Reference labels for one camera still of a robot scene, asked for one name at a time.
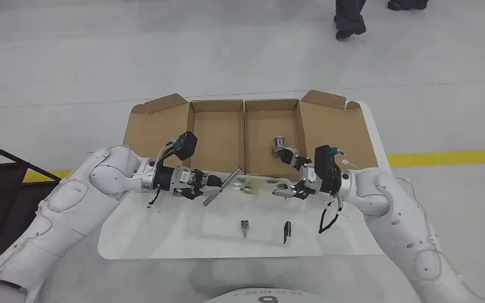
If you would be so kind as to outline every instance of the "box flap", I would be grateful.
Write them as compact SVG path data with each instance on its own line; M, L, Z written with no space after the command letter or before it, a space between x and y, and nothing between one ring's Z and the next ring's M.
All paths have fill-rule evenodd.
M318 105L325 105L329 108L344 109L346 107L346 97L330 94L328 92L320 92L317 90L307 92L307 94L302 98L302 101L315 103Z
M244 101L242 99L231 100L192 100L190 102L194 112L203 111L243 111Z
M314 102L301 102L303 131L307 155L314 157L314 150L321 145L341 148L347 159L360 168L378 167L364 115L357 102L350 102L348 109L321 106ZM342 163L341 168L355 169Z
M132 111L128 118L123 144L128 145L140 157L156 159L160 149L171 139L176 139L190 128L188 103L155 111L151 114ZM177 157L167 159L167 165L177 166Z
M298 99L246 100L246 111L294 111Z
M151 114L155 113L156 111L163 111L164 109L172 108L174 106L186 103L187 100L184 99L181 95L172 94L145 102L143 104L135 105L131 109L131 112L139 114Z

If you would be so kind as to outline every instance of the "cardboard box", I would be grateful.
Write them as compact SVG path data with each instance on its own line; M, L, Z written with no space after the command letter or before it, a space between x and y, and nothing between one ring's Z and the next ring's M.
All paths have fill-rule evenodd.
M170 139L191 130L196 153L183 165L201 170L284 176L298 172L272 155L273 138L283 136L299 154L314 157L328 144L341 148L360 168L377 167L377 159L360 104L345 97L311 90L301 100L205 100L188 102L178 94L136 105L128 120L124 144L142 157L157 158ZM342 156L338 165L344 168ZM180 161L169 158L166 165Z

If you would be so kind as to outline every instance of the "metal rod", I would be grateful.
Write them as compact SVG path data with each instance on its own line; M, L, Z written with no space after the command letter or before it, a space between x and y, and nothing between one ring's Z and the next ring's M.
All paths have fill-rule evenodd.
M239 173L241 172L241 169L238 168L236 171L234 171L231 175L228 176L228 178L224 181L224 183L222 183L221 185L221 192L231 183L231 181L236 178L237 175L239 175ZM211 195L210 197L208 197L205 201L204 201L204 206L207 206L209 204L211 204L212 200L215 199L215 197L217 197L217 195Z
M52 173L49 173L47 170L43 170L42 168L37 167L34 164L31 164L31 163L29 163L29 162L27 162L27 161L25 161L23 159L20 159L19 157L14 156L13 154L11 154L11 153L9 153L7 151L4 151L3 149L0 149L0 155L1 156L4 156L4 157L6 157L6 158L8 158L8 159L10 159L12 161L15 161L17 163L25 164L29 169L34 170L37 173L40 173L40 174L42 174L44 176L47 176L47 177L53 179L54 181L58 181L58 182L61 181L61 178L59 178L58 176L56 176L56 175L54 175Z

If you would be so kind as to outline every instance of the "gray floor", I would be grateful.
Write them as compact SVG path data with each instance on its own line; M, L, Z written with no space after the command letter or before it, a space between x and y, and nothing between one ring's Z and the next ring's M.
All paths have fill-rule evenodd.
M485 2L385 6L369 0L368 32L341 43L333 0L1 1L0 148L69 169L120 144L130 109L146 99L322 89L366 102L388 153L485 149ZM411 177L448 258L482 296L484 171L394 170ZM254 285L338 302L418 302L383 256L107 261L98 236L55 268L43 302L201 302Z

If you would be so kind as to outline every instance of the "small component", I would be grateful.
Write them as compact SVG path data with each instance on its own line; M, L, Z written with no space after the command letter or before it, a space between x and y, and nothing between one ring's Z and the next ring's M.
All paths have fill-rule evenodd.
M241 220L241 230L244 237L247 237L248 230L249 230L249 221L248 220Z
M244 186L239 189L241 192L244 192L245 194L251 194L252 193L252 187L251 186Z
M273 156L280 157L280 150L286 147L284 137L275 137L273 139Z
M283 235L284 235L284 241L283 244L286 243L286 240L288 237L291 237L291 222L287 221L285 223L285 226L283 228Z

